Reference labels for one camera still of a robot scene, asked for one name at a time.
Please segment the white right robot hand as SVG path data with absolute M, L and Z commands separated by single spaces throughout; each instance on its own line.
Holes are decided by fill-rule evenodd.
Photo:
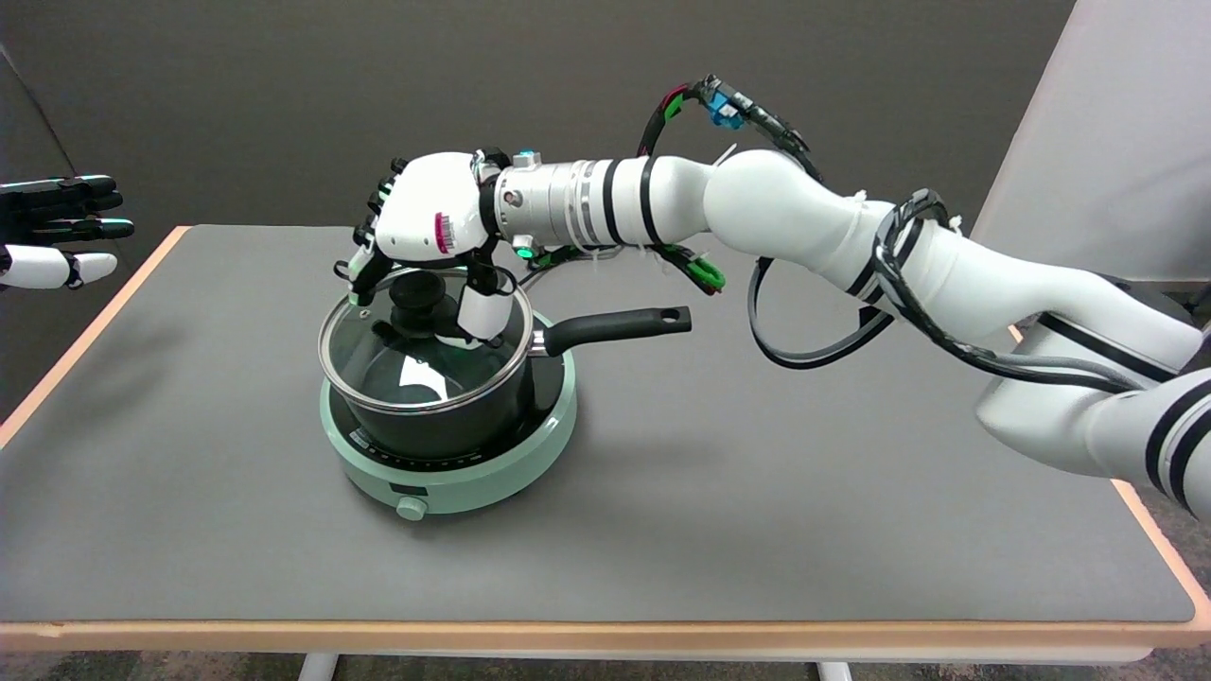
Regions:
M 505 275 L 492 257 L 500 240 L 494 214 L 497 179 L 511 160 L 498 148 L 434 151 L 394 160 L 394 173 L 368 201 L 369 217 L 354 231 L 358 250 L 334 271 L 348 284 L 351 307 L 369 307 L 395 267 L 457 269 L 466 275 L 454 324 L 438 340 L 459 349 L 497 345 L 511 315 Z

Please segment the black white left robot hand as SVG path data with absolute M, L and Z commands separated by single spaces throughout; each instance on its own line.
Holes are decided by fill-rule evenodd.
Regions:
M 103 216 L 122 204 L 108 174 L 4 183 L 2 288 L 82 288 L 116 271 L 116 254 L 61 245 L 133 236 L 132 221 Z

